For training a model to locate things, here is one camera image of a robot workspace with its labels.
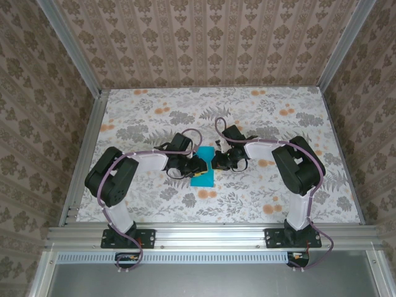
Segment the aluminium table side rail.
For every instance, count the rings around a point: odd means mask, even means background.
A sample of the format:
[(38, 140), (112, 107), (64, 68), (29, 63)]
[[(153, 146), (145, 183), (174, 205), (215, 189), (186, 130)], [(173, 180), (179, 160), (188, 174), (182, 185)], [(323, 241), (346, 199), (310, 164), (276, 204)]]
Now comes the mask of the aluminium table side rail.
[(360, 204), (359, 204), (358, 196), (357, 196), (357, 194), (356, 194), (355, 187), (354, 187), (354, 185), (353, 185), (353, 181), (352, 181), (352, 178), (351, 178), (351, 174), (350, 174), (350, 172), (349, 172), (347, 163), (346, 163), (346, 161), (345, 161), (345, 156), (344, 156), (344, 154), (343, 154), (342, 147), (341, 147), (341, 145), (340, 145), (340, 141), (339, 141), (339, 138), (338, 138), (338, 135), (337, 135), (335, 126), (334, 126), (334, 122), (333, 122), (333, 119), (332, 119), (332, 116), (331, 116), (329, 107), (327, 106), (327, 102), (326, 102), (326, 99), (325, 99), (325, 96), (324, 96), (323, 91), (322, 91), (319, 87), (318, 87), (318, 90), (319, 90), (320, 95), (321, 95), (321, 97), (322, 97), (322, 101), (323, 101), (325, 110), (326, 110), (327, 115), (328, 115), (329, 123), (330, 123), (330, 126), (331, 126), (331, 128), (332, 128), (332, 133), (333, 133), (333, 135), (334, 135), (335, 142), (336, 142), (336, 144), (337, 144), (337, 150), (338, 150), (338, 153), (339, 153), (339, 155), (340, 155), (340, 158), (341, 158), (341, 161), (342, 161), (342, 164), (343, 164), (343, 168), (344, 168), (344, 170), (345, 170), (345, 174), (346, 174), (346, 177), (347, 177), (347, 180), (348, 180), (348, 184), (349, 184), (349, 186), (350, 186), (350, 190), (351, 190), (351, 195), (352, 195), (352, 198), (353, 198), (353, 202), (354, 202), (354, 204), (355, 204), (355, 208), (356, 208), (356, 211), (357, 211), (357, 214), (358, 214), (358, 217), (359, 217), (359, 224), (360, 224), (360, 225), (366, 225), (366, 221), (365, 221), (365, 219), (364, 219), (364, 215), (363, 215), (363, 212), (362, 212), (361, 207), (360, 207)]
[(59, 220), (59, 227), (64, 227), (68, 223), (72, 223), (77, 220), (81, 200), (84, 195), (84, 181), (90, 169), (109, 95), (110, 90), (103, 90), (93, 104), (92, 112), (90, 114), (87, 129), (85, 131), (80, 153), (74, 169), (74, 174), (71, 179), (71, 184), (69, 186)]

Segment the aluminium frame post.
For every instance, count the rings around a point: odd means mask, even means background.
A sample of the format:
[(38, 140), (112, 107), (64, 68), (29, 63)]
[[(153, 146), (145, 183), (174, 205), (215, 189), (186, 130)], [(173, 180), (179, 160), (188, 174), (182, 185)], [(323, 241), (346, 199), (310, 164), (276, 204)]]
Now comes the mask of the aluminium frame post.
[(317, 86), (322, 93), (330, 85), (347, 52), (352, 47), (360, 29), (373, 9), (376, 0), (359, 0), (332, 55), (322, 72)]
[(85, 57), (78, 38), (75, 36), (74, 31), (67, 23), (65, 16), (63, 16), (60, 8), (55, 0), (37, 0), (38, 5), (41, 7), (46, 18), (49, 20), (51, 26), (56, 32), (58, 38), (65, 47), (68, 55), (72, 59), (75, 67), (84, 80), (86, 86), (90, 90), (94, 99), (99, 99), (102, 87), (92, 70), (88, 59)]

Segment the blue cloth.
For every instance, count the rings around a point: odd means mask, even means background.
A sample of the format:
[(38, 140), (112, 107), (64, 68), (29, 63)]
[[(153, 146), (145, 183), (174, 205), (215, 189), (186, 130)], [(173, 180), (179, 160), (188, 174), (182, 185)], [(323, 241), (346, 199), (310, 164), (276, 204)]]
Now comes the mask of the blue cloth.
[(211, 161), (215, 156), (215, 148), (210, 146), (201, 146), (197, 151), (197, 156), (205, 161), (207, 171), (191, 178), (192, 187), (214, 187), (214, 170), (212, 169)]

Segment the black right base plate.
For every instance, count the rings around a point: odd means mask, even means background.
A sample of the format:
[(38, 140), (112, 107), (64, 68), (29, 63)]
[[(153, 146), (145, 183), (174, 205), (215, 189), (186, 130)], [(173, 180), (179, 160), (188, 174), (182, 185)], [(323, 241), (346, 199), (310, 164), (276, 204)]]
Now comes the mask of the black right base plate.
[(268, 228), (264, 230), (267, 248), (321, 248), (321, 237), (312, 228), (295, 231), (286, 228)]

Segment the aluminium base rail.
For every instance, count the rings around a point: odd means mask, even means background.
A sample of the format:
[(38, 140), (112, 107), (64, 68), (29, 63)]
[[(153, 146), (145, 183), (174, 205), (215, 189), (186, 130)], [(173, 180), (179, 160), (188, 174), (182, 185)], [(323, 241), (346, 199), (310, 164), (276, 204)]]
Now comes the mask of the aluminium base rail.
[[(276, 223), (141, 223), (138, 228), (154, 229), (156, 251), (263, 251), (264, 231)], [(330, 246), (336, 251), (380, 250), (381, 240), (375, 226), (351, 223), (318, 223), (323, 251)], [(70, 223), (50, 228), (46, 250), (100, 251), (106, 223)]]

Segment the grey metal panel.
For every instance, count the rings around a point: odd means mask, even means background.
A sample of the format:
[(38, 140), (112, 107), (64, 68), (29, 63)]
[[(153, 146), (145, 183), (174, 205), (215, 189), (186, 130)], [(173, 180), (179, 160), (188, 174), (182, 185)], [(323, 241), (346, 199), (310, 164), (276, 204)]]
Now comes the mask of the grey metal panel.
[(60, 265), (49, 297), (379, 297), (363, 263), (294, 272), (271, 264)]

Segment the aluminium lower frame bar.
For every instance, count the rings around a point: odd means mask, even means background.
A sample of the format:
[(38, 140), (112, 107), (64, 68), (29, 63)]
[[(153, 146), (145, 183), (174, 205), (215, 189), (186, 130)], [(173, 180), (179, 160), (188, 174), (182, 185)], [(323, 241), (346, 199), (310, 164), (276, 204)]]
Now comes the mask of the aluminium lower frame bar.
[(48, 297), (57, 259), (57, 251), (42, 253), (28, 297)]
[(367, 250), (366, 255), (379, 297), (396, 297), (396, 283), (384, 251)]

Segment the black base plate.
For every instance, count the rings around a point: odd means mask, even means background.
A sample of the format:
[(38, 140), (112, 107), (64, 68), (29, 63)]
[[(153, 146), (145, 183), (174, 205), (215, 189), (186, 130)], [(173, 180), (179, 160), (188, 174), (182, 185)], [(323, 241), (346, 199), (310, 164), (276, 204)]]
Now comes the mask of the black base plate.
[(312, 228), (295, 231), (286, 228), (268, 228), (264, 230), (267, 248), (321, 248), (321, 237)]
[[(128, 231), (128, 236), (134, 238), (142, 249), (153, 249), (156, 231), (154, 229), (136, 229)], [(105, 229), (102, 234), (100, 247), (102, 249), (137, 249), (130, 239), (121, 236), (112, 228)]]

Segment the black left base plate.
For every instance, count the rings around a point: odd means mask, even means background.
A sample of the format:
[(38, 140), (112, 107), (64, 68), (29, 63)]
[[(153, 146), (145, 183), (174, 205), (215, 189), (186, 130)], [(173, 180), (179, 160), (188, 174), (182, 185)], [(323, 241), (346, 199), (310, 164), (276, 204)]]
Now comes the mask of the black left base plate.
[[(156, 231), (154, 229), (136, 229), (128, 231), (128, 236), (134, 238), (142, 249), (153, 249)], [(121, 236), (112, 228), (105, 229), (102, 234), (100, 247), (102, 249), (137, 249), (130, 239)]]

